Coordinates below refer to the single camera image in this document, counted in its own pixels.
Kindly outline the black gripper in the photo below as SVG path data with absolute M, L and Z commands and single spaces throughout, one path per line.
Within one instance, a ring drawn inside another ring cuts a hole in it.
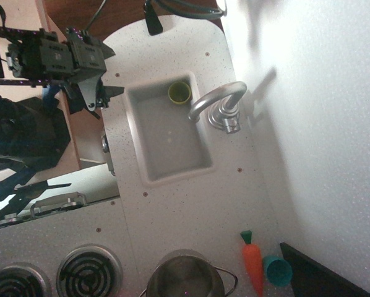
M 41 28 L 37 37 L 38 81 L 77 84 L 89 112 L 108 108 L 111 98 L 124 93 L 124 87 L 105 86 L 101 79 L 105 59 L 116 53 L 87 31 L 69 27 L 66 40 L 60 42 L 57 33 Z

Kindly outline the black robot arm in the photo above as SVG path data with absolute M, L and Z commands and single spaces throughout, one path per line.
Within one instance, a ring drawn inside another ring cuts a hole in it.
M 109 106 L 111 98 L 124 87 L 105 86 L 105 61 L 115 52 L 88 29 L 66 29 L 66 39 L 43 28 L 21 30 L 6 25 L 0 5 L 0 86 L 43 87 L 43 103 L 54 105 L 57 93 L 64 92 L 71 113 Z

